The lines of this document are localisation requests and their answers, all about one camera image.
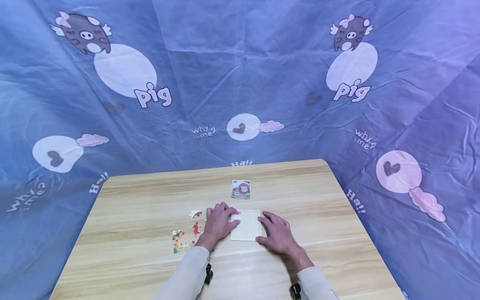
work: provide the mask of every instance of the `black wrist strap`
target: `black wrist strap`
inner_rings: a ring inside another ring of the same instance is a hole
[[[294,284],[293,286],[290,287],[290,293],[293,296],[293,299],[300,299],[300,285],[298,283]]]
[[[210,280],[212,280],[213,278],[213,271],[212,271],[212,265],[211,264],[207,264],[207,276],[205,277],[205,281],[204,283],[205,284],[210,284]]]

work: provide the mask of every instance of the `white sleeve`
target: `white sleeve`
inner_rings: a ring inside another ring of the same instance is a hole
[[[338,300],[325,274],[318,267],[310,267],[297,273],[302,300]]]
[[[209,255],[210,252],[200,246],[188,250],[156,299],[195,300],[204,286]]]

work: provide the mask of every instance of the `pink bow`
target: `pink bow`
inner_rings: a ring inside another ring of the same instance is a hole
[[[351,13],[347,19],[343,19],[342,21],[340,21],[340,26],[347,28],[348,23],[353,21],[353,19],[355,19],[355,16]]]
[[[66,12],[62,12],[62,11],[59,11],[60,13],[60,17],[61,17],[61,20],[60,20],[60,24],[59,25],[62,25],[62,26],[65,26],[65,27],[68,27],[68,28],[71,28],[72,26],[70,25],[70,23],[68,23],[68,19],[70,19],[70,15],[67,14]]]

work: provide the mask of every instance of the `pig cartoon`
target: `pig cartoon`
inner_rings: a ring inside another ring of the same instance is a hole
[[[343,51],[355,50],[363,37],[370,34],[372,29],[373,24],[370,24],[369,19],[354,16],[353,14],[350,14],[347,19],[340,21],[339,27],[333,24],[330,27],[330,34],[335,36],[335,51],[338,51],[338,49]]]
[[[93,17],[86,17],[76,13],[59,11],[60,17],[55,18],[55,23],[60,27],[50,27],[58,36],[65,36],[83,54],[100,53],[105,50],[110,53],[110,41],[112,35],[110,26],[105,23],[100,26],[100,21]]]

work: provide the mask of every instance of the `pink cloud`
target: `pink cloud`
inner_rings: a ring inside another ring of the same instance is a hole
[[[98,134],[85,133],[81,138],[76,139],[80,147],[93,147],[110,142],[110,140]]]
[[[283,125],[280,122],[275,122],[275,121],[268,121],[266,123],[260,124],[260,131],[261,132],[274,132],[280,129],[284,129],[285,125]]]
[[[413,204],[418,206],[421,211],[439,222],[445,222],[444,207],[438,203],[437,197],[429,192],[422,191],[419,187],[410,190],[408,194],[412,197]]]

